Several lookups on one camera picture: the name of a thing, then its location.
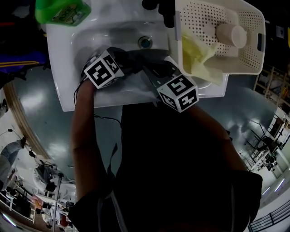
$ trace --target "white sink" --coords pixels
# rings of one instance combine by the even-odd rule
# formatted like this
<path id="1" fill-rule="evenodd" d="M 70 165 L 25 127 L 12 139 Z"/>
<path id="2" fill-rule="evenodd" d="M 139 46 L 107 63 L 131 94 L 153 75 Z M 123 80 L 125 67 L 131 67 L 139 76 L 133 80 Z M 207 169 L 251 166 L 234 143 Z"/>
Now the white sink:
<path id="1" fill-rule="evenodd" d="M 141 2 L 93 0 L 88 2 L 92 8 L 91 14 L 77 27 L 47 25 L 49 58 L 63 111 L 74 110 L 73 93 L 79 84 L 82 68 L 96 49 L 113 46 L 125 51 L 138 50 L 139 38 L 147 36 L 153 41 L 151 49 L 168 50 L 163 17 L 157 10 L 143 9 Z M 210 90 L 212 85 L 203 87 L 199 95 L 223 96 L 225 86 L 219 91 Z M 144 71 L 141 71 L 98 90 L 94 106 L 153 102 L 157 96 Z"/>

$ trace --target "blue cloth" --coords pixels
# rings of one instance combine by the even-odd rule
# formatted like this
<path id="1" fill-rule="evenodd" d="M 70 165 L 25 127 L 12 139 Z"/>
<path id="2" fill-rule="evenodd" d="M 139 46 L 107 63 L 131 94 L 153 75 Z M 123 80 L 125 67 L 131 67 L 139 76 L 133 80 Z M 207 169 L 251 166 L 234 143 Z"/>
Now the blue cloth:
<path id="1" fill-rule="evenodd" d="M 28 54 L 24 55 L 7 55 L 0 54 L 0 72 L 2 73 L 11 73 L 18 72 L 26 64 L 29 63 L 32 65 L 45 64 L 47 62 L 47 56 L 40 51 L 31 51 Z"/>
<path id="2" fill-rule="evenodd" d="M 10 165 L 12 166 L 14 161 L 16 160 L 16 157 L 20 149 L 23 149 L 23 147 L 21 146 L 21 140 L 17 140 L 16 142 L 9 143 L 2 150 L 1 155 L 6 157 Z"/>

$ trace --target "white plastic basket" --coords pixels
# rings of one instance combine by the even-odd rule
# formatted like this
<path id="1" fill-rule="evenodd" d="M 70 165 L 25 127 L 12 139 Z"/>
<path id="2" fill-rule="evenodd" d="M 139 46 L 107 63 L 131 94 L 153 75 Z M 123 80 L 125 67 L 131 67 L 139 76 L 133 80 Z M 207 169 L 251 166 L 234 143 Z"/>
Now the white plastic basket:
<path id="1" fill-rule="evenodd" d="M 183 75 L 191 76 L 183 68 L 182 33 L 192 35 L 206 44 L 218 42 L 216 27 L 223 23 L 242 26 L 247 31 L 247 44 L 238 49 L 219 43 L 215 56 L 205 64 L 224 74 L 259 74 L 264 62 L 266 42 L 263 14 L 243 0 L 175 0 L 175 39 L 171 56 L 178 62 Z"/>

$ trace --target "shiny floor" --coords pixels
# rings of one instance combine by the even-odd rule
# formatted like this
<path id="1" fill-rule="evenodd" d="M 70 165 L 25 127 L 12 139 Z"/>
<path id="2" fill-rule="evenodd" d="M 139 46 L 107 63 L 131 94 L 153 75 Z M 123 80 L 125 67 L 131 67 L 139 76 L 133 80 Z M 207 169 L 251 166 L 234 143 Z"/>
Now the shiny floor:
<path id="1" fill-rule="evenodd" d="M 70 152 L 70 126 L 73 112 L 63 112 L 53 82 L 51 70 L 37 67 L 27 72 L 27 81 L 15 80 L 16 92 L 28 122 L 43 148 L 68 178 L 74 179 Z M 238 152 L 244 150 L 245 140 L 251 140 L 253 129 L 261 130 L 251 120 L 268 128 L 276 106 L 252 91 L 255 76 L 230 76 L 225 97 L 201 99 L 198 105 L 230 131 Z M 100 116 L 121 119 L 122 107 L 95 109 Z M 96 119 L 97 140 L 105 167 L 109 165 L 115 143 L 118 151 L 112 160 L 116 173 L 121 162 L 121 129 L 111 120 Z"/>

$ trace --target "shelf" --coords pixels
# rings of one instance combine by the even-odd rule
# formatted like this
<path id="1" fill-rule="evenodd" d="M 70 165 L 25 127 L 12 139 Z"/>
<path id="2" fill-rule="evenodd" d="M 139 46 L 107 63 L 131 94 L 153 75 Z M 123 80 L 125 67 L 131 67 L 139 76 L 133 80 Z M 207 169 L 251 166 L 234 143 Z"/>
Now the shelf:
<path id="1" fill-rule="evenodd" d="M 272 102 L 274 105 L 276 105 L 276 104 L 277 104 L 277 102 L 276 102 L 276 101 L 274 101 L 274 100 L 273 100 L 273 99 L 271 99 L 271 98 L 267 98 L 267 97 L 266 97 L 266 99 L 267 99 L 267 100 L 269 100 L 269 101 L 271 101 L 271 102 Z"/>
<path id="2" fill-rule="evenodd" d="M 257 86 L 260 86 L 261 88 L 266 89 L 265 86 L 263 86 L 263 85 L 261 85 L 261 84 L 259 84 L 259 83 L 257 83 Z"/>
<path id="3" fill-rule="evenodd" d="M 280 99 L 283 103 L 285 103 L 287 106 L 290 107 L 290 104 L 288 102 L 286 102 L 284 99 Z"/>
<path id="4" fill-rule="evenodd" d="M 277 94 L 275 94 L 273 91 L 269 90 L 269 93 L 276 96 L 277 98 L 279 98 L 279 96 Z"/>
<path id="5" fill-rule="evenodd" d="M 265 69 L 263 69 L 262 72 L 265 72 L 265 73 L 271 75 L 271 72 L 269 72 L 269 71 L 267 71 L 267 70 L 265 70 Z M 284 81 L 282 77 L 279 77 L 279 76 L 277 76 L 277 75 L 275 75 L 275 74 L 273 74 L 273 77 L 275 77 L 275 78 L 277 78 L 277 79 L 280 79 L 281 81 Z"/>

